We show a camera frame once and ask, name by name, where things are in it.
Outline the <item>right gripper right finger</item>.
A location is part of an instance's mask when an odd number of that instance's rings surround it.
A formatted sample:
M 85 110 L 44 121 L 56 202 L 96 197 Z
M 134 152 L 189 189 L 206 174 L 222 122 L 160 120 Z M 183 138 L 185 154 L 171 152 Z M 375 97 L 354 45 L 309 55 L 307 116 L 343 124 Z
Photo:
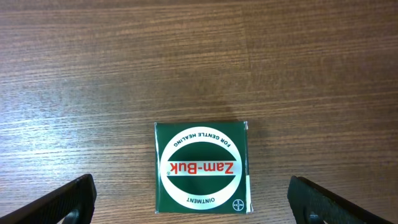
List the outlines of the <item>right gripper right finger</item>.
M 392 224 L 304 177 L 291 177 L 287 198 L 297 223 Z

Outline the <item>green Zam-Buk ointment box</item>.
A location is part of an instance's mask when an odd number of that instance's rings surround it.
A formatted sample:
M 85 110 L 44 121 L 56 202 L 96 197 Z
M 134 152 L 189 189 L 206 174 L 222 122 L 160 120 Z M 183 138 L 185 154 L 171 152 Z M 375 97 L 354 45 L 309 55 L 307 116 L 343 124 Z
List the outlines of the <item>green Zam-Buk ointment box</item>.
M 253 211 L 248 123 L 155 123 L 155 212 Z

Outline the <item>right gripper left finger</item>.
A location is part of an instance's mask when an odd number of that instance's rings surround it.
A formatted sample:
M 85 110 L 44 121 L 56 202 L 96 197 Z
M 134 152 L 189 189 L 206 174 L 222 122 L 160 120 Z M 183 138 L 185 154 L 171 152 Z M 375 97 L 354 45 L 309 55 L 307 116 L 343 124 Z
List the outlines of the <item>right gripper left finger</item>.
M 96 188 L 91 174 L 84 174 L 28 205 L 1 217 L 1 223 L 90 223 Z

